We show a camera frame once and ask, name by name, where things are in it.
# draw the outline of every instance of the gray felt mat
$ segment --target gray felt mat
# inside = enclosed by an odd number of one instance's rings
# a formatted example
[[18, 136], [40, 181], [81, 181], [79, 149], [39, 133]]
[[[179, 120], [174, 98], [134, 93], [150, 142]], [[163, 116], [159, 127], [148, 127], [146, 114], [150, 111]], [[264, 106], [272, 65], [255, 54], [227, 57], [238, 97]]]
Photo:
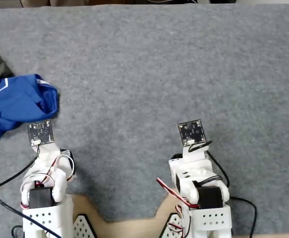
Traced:
[[[289, 232], [289, 5], [0, 10], [0, 55], [61, 94], [54, 134], [78, 166], [69, 192], [107, 221], [153, 217], [181, 152], [176, 124], [201, 118], [231, 194], [258, 205], [257, 233]], [[34, 152], [26, 127], [0, 139], [0, 178]], [[0, 191], [19, 204], [20, 180]], [[232, 204], [247, 234], [251, 207]], [[0, 206], [0, 237], [21, 219]]]

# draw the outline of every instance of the blue fabric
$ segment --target blue fabric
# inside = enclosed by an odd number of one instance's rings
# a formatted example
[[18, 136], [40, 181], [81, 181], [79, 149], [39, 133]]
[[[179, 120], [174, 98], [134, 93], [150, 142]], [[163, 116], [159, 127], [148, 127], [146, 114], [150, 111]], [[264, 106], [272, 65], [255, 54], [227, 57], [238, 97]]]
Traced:
[[55, 87], [39, 75], [0, 80], [0, 137], [22, 122], [51, 118], [58, 111]]

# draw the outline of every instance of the perforated white bracket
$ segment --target perforated white bracket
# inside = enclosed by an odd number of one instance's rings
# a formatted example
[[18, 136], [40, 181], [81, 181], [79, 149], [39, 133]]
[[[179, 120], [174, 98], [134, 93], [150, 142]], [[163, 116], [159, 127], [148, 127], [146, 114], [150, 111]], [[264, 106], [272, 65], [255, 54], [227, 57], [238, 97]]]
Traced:
[[176, 233], [174, 231], [171, 231], [168, 223], [173, 223], [177, 226], [182, 226], [181, 224], [181, 219], [179, 217], [179, 215], [177, 213], [171, 213], [168, 220], [165, 223], [165, 226], [159, 236], [159, 238], [181, 238], [182, 237], [182, 233]]
[[86, 214], [79, 214], [73, 225], [74, 238], [97, 238]]
[[230, 206], [222, 208], [196, 209], [191, 211], [192, 225], [199, 231], [216, 231], [232, 228]]

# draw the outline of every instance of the red wire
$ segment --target red wire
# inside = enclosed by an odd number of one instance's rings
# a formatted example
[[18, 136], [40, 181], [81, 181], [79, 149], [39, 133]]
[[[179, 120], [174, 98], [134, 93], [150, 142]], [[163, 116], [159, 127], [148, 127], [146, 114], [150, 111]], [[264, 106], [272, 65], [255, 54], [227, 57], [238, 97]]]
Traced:
[[171, 195], [175, 196], [176, 198], [178, 198], [180, 201], [182, 201], [185, 205], [187, 205], [188, 207], [191, 208], [199, 208], [199, 204], [191, 204], [188, 201], [186, 201], [183, 197], [181, 197], [179, 194], [177, 194], [175, 191], [173, 191], [172, 189], [170, 189], [161, 179], [157, 178], [156, 179], [157, 182], [161, 185], [161, 187], [163, 187], [165, 190], [167, 190], [167, 192], [169, 192]]

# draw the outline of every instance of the wooden board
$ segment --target wooden board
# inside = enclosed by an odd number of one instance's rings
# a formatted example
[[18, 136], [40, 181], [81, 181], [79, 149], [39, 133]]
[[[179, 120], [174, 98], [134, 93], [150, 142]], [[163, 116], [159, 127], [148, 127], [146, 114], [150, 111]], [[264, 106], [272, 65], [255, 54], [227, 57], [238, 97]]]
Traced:
[[[74, 195], [74, 219], [79, 213], [88, 215], [89, 220], [96, 231], [98, 238], [158, 238], [163, 226], [171, 212], [175, 212], [174, 206], [177, 199], [168, 195], [159, 207], [154, 218], [130, 220], [122, 222], [105, 222], [96, 207], [85, 196]], [[235, 236], [234, 238], [247, 238], [248, 236]], [[256, 235], [254, 238], [289, 238], [289, 234], [283, 235]]]

